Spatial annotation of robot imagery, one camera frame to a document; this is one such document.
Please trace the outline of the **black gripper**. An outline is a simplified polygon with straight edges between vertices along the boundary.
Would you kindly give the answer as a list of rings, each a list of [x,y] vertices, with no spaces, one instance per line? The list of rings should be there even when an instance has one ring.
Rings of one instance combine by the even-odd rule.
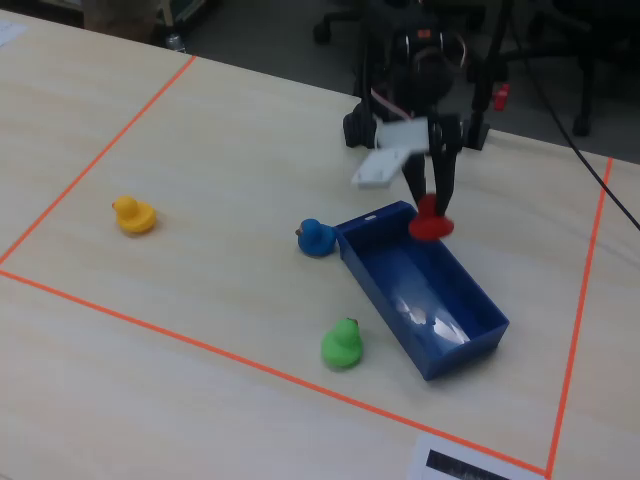
[[[399,34],[391,48],[391,102],[402,119],[427,116],[453,86],[453,69],[464,65],[464,40],[451,31],[411,29]],[[458,114],[438,114],[429,121],[436,207],[443,217],[455,185],[460,152]],[[415,203],[427,193],[424,153],[411,154],[402,172]]]

